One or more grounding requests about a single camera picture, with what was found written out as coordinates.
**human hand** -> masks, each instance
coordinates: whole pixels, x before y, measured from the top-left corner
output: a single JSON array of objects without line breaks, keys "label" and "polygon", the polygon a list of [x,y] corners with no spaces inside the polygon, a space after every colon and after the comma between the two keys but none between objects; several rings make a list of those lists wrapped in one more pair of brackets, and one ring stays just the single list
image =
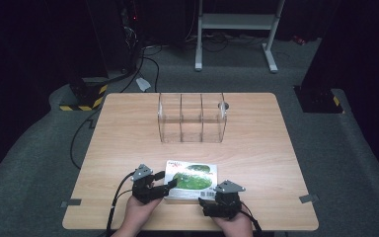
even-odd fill
[{"label": "human hand", "polygon": [[125,208],[124,221],[112,237],[136,236],[161,201],[162,199],[158,198],[143,204],[135,196],[131,196]]},{"label": "human hand", "polygon": [[[248,209],[242,204],[242,210],[248,212]],[[237,213],[232,219],[211,217],[213,221],[223,230],[226,237],[252,237],[252,221],[251,219],[242,214]]]}]

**book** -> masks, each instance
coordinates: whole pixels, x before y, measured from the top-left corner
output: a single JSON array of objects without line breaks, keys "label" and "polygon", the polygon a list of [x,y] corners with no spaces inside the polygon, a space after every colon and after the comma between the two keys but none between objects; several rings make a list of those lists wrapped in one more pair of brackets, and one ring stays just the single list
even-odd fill
[{"label": "book", "polygon": [[165,198],[214,199],[217,186],[217,165],[168,160],[165,185],[177,179],[177,186]]}]

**table top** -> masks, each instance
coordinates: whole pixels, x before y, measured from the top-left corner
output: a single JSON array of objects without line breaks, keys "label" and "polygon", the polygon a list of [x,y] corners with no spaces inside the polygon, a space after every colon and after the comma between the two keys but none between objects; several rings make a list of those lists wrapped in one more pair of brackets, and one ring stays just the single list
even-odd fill
[{"label": "table top", "polygon": [[[140,164],[154,173],[167,160],[216,164],[218,183],[244,188],[241,200],[265,231],[315,230],[319,226],[278,102],[271,93],[224,93],[229,104],[221,143],[162,143],[158,126],[159,94],[109,94],[101,111],[63,226],[105,229],[120,181]],[[130,190],[131,181],[122,191]],[[122,223],[125,203],[116,204],[112,228]],[[195,202],[162,200],[143,230],[219,230]]]}]

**gray floor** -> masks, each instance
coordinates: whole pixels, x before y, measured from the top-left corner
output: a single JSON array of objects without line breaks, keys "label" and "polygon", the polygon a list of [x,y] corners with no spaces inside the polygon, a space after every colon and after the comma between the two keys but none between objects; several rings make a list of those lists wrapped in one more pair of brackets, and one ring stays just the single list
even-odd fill
[{"label": "gray floor", "polygon": [[[160,52],[159,47],[148,48],[145,55],[159,64],[158,92],[276,95],[309,193],[320,199],[314,203],[320,222],[318,230],[276,235],[379,236],[379,163],[343,91],[334,90],[344,108],[343,114],[336,115],[302,113],[293,91],[294,85],[301,84],[319,42],[300,46],[275,41],[272,51],[277,74],[269,73],[260,45],[247,42],[250,40],[240,39],[222,50],[222,43],[205,43],[202,72],[193,70],[193,48],[164,46]],[[152,85],[148,92],[154,92],[156,66],[152,61],[144,60],[141,76]],[[107,94],[121,91],[127,83],[123,80],[111,84]],[[94,237],[103,232],[66,230],[61,225],[65,208],[60,205],[70,198],[79,174],[69,158],[70,144],[79,125],[92,113],[60,111],[58,103],[66,90],[64,86],[50,96],[51,112],[19,138],[0,165],[0,236]],[[125,92],[141,93],[135,82]],[[92,132],[86,124],[75,139],[73,156],[79,165]]]}]

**clear acrylic box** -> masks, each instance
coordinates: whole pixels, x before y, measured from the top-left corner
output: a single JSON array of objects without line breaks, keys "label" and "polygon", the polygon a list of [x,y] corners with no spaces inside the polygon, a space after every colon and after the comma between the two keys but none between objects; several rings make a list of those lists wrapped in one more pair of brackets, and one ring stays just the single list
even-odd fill
[{"label": "clear acrylic box", "polygon": [[159,95],[162,142],[221,142],[226,127],[223,93]]}]

